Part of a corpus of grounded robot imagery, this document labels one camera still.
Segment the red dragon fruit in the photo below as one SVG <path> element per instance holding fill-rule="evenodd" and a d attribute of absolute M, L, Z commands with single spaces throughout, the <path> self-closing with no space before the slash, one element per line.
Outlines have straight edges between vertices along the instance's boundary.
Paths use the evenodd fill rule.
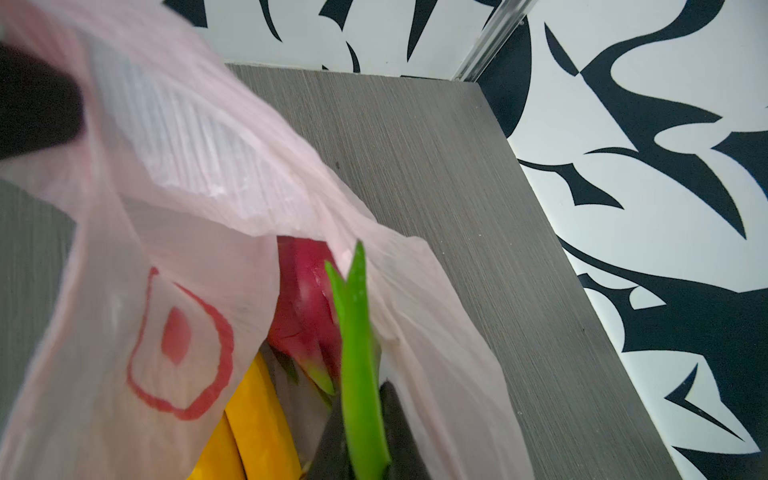
<path fill-rule="evenodd" d="M 359 479 L 383 479 L 392 457 L 374 371 L 363 278 L 345 281 L 326 243 L 277 238 L 280 292 L 267 341 L 288 373 L 341 397 L 348 459 Z"/>

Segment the pink plastic bag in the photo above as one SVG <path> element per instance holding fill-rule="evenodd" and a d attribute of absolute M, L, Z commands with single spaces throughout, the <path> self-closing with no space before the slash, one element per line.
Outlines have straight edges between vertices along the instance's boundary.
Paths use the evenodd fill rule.
<path fill-rule="evenodd" d="M 364 203 L 193 27 L 154 1 L 5 1 L 10 43 L 70 74 L 74 142 L 2 178 L 76 225 L 7 420 L 5 479 L 183 479 L 264 342 L 277 239 L 366 253 L 371 322 L 435 479 L 529 479 L 501 366 L 417 237 Z"/>

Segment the yellow fruit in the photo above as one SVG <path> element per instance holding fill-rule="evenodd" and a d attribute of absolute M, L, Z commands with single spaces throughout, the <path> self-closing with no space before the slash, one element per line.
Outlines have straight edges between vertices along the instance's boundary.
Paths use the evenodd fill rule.
<path fill-rule="evenodd" d="M 264 357 L 226 405 L 191 479 L 298 479 L 302 467 Z"/>

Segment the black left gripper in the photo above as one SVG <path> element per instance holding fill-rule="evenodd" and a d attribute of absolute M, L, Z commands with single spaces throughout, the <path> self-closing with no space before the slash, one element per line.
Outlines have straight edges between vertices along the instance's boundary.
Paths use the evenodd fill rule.
<path fill-rule="evenodd" d="M 20 49 L 1 45 L 1 159 L 76 139 L 84 99 L 76 80 Z"/>

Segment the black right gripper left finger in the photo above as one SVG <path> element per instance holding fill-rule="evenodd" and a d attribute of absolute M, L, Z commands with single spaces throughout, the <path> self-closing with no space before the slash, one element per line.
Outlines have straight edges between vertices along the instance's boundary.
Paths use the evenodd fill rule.
<path fill-rule="evenodd" d="M 340 398 L 337 398 L 332 404 L 329 419 L 305 478 L 308 480 L 354 478 L 347 448 Z"/>

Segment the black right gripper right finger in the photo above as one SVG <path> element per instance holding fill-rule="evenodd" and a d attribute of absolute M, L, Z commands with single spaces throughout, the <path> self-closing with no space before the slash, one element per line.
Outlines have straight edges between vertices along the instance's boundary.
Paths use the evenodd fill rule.
<path fill-rule="evenodd" d="M 391 463 L 384 479 L 430 480 L 394 385 L 385 381 L 379 390 L 384 430 Z"/>

